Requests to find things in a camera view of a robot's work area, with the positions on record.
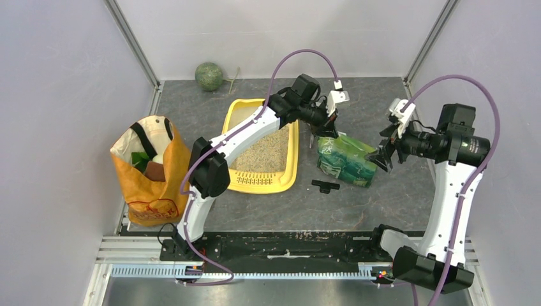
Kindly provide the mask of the green litter bag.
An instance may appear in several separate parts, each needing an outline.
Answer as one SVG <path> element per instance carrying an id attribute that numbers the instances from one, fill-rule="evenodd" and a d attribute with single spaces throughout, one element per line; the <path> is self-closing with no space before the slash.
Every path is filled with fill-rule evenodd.
<path id="1" fill-rule="evenodd" d="M 366 156 L 375 151 L 375 148 L 344 134 L 337 138 L 319 137 L 317 167 L 330 177 L 368 188 L 378 167 Z"/>

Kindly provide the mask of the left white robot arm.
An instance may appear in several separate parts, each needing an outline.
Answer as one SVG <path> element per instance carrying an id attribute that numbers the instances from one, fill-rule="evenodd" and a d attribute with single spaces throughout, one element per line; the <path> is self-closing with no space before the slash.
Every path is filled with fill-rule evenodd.
<path id="1" fill-rule="evenodd" d="M 320 84 L 301 74 L 293 85 L 270 95 L 247 119 L 211 140 L 197 139 L 191 150 L 189 170 L 183 185 L 188 184 L 188 202 L 178 225 L 181 237 L 175 251 L 185 260 L 200 252 L 199 238 L 214 200 L 230 185 L 229 165 L 263 137 L 298 120 L 310 125 L 316 136 L 337 138 L 335 121 L 338 103 L 349 100 L 341 81 L 325 97 L 317 94 Z"/>

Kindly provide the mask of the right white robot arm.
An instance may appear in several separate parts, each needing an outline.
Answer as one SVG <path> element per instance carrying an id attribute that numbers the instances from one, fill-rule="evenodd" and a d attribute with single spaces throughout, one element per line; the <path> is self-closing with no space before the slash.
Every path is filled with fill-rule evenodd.
<path id="1" fill-rule="evenodd" d="M 474 135 L 476 109 L 461 104 L 443 106 L 433 132 L 410 127 L 414 104 L 395 99 L 389 106 L 390 126 L 380 132 L 382 141 L 376 152 L 367 155 L 386 172 L 392 170 L 391 157 L 399 162 L 408 156 L 432 159 L 435 163 L 436 189 L 429 221 L 419 243 L 402 230 L 381 224 L 373 230 L 368 243 L 369 255 L 377 260 L 392 258 L 392 276 L 433 291 L 443 280 L 440 293 L 447 294 L 470 287 L 473 272 L 465 268 L 466 228 L 475 190 L 482 178 L 482 161 L 491 143 Z"/>

